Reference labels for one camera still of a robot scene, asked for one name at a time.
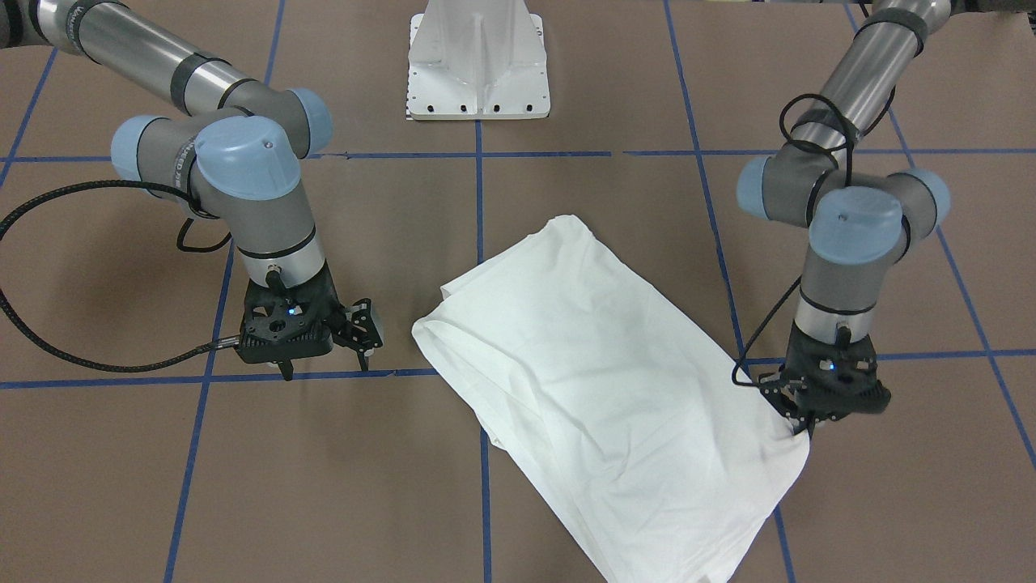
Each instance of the blue cap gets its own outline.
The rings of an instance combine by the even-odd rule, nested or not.
[[[157,115],[138,115],[119,125],[112,136],[112,166],[123,180],[140,180],[137,166],[137,146],[144,129],[155,119],[168,119]]]
[[[768,159],[770,157],[765,155],[752,158],[738,176],[738,206],[749,214],[767,220],[770,216],[762,203],[762,172],[766,171]]]
[[[298,185],[301,169],[277,121],[226,117],[195,138],[198,169],[221,192],[246,200],[280,198]]]
[[[943,224],[943,218],[950,211],[950,188],[940,178],[938,174],[931,170],[924,170],[921,168],[911,168],[910,170],[904,170],[902,172],[897,172],[899,174],[909,174],[914,176],[921,183],[928,188],[931,193],[931,198],[936,201],[936,226]]]
[[[885,191],[868,186],[833,190],[816,205],[809,245],[832,263],[869,263],[896,245],[902,217],[902,204]]]
[[[310,124],[310,150],[307,155],[312,155],[327,147],[330,137],[335,134],[335,123],[332,121],[330,112],[324,105],[320,95],[309,89],[288,89],[298,97],[306,111],[306,120]]]

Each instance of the white cloth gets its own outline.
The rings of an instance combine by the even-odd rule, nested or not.
[[[809,441],[576,216],[442,286],[413,326],[611,582],[733,574]]]

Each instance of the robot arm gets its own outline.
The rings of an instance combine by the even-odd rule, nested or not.
[[[238,356],[277,363],[290,380],[293,359],[338,344],[366,371],[382,346],[380,323],[370,300],[339,302],[300,180],[298,158],[330,140],[320,97],[276,91],[113,0],[3,5],[0,47],[53,45],[84,55],[191,116],[127,120],[112,140],[112,163],[125,179],[186,193],[192,203],[151,192],[189,216],[227,222],[250,278]]]
[[[743,209],[809,229],[785,363],[758,385],[798,431],[881,413],[891,398],[869,336],[879,293],[888,268],[946,215],[949,191],[925,170],[870,176],[846,162],[951,8],[950,0],[880,3],[787,143],[739,179]]]

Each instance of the white plastic bracket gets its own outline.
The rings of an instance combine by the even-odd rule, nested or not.
[[[543,19],[523,0],[430,0],[410,20],[409,60],[408,118],[550,113]]]

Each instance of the folded cloth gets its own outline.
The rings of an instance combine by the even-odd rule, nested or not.
[[[605,579],[732,575],[809,441],[573,215],[442,286],[413,325]]]

